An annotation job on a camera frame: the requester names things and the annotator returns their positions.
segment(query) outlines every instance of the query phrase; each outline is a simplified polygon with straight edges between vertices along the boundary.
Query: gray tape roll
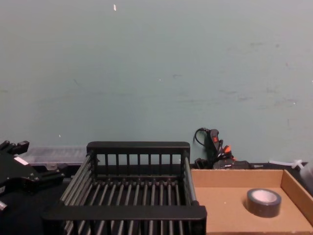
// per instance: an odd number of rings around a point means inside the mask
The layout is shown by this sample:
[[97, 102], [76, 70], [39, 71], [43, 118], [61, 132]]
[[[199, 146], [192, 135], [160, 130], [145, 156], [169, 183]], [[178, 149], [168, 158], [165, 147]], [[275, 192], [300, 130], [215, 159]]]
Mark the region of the gray tape roll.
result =
[[272, 190], [254, 188], [247, 192], [246, 208], [259, 217], [272, 218], [279, 214], [281, 196]]

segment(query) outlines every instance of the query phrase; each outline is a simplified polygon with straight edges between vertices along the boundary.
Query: white label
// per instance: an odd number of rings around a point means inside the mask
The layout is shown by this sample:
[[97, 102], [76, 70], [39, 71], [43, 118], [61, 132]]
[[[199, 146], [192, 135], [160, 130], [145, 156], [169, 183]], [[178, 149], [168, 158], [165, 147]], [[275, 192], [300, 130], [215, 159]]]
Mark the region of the white label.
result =
[[16, 158], [14, 158], [16, 161], [18, 161], [19, 163], [22, 163], [23, 165], [27, 165], [28, 164], [28, 162], [27, 161], [25, 161], [25, 160], [23, 160], [22, 158], [20, 158], [20, 157], [16, 157]]
[[4, 193], [4, 191], [5, 191], [5, 186], [0, 187], [0, 194], [1, 194], [1, 193]]

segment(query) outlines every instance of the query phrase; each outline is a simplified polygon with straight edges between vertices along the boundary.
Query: cardboard box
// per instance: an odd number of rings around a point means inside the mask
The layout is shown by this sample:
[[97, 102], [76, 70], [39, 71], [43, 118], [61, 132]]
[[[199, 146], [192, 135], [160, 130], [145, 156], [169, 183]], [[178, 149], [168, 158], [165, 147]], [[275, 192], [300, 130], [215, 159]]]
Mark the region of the cardboard box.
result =
[[[313, 234], [313, 198], [285, 170], [192, 170], [206, 207], [206, 234]], [[267, 188], [282, 197], [280, 213], [261, 218], [245, 208], [246, 193]]]

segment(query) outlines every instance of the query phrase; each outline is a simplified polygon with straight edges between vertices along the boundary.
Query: black metal rack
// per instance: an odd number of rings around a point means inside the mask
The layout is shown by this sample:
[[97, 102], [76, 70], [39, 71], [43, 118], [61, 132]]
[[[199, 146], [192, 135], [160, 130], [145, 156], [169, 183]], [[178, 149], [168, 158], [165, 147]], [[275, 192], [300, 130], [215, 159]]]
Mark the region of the black metal rack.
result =
[[87, 153], [60, 202], [43, 214], [46, 235], [205, 234], [188, 143], [91, 142]]

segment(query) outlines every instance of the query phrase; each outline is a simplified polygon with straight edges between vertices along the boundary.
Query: black cable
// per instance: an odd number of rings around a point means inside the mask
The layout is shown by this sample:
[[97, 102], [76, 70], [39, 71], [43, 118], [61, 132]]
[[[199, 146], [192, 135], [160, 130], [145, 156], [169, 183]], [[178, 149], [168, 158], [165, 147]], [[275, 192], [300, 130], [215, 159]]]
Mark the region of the black cable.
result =
[[202, 127], [202, 128], [199, 128], [198, 130], [196, 130], [195, 134], [194, 134], [194, 141], [196, 140], [200, 145], [202, 145], [203, 147], [206, 147], [204, 145], [204, 143], [201, 143], [198, 138], [197, 138], [197, 133], [200, 132], [200, 131], [203, 131], [205, 133], [208, 133], [210, 130], [205, 128], [205, 127]]
[[223, 140], [220, 140], [220, 146], [219, 146], [219, 149], [217, 150], [217, 156], [221, 153], [221, 152], [223, 152], [222, 151], [222, 149], [223, 149], [223, 147], [222, 147], [222, 145], [223, 145]]

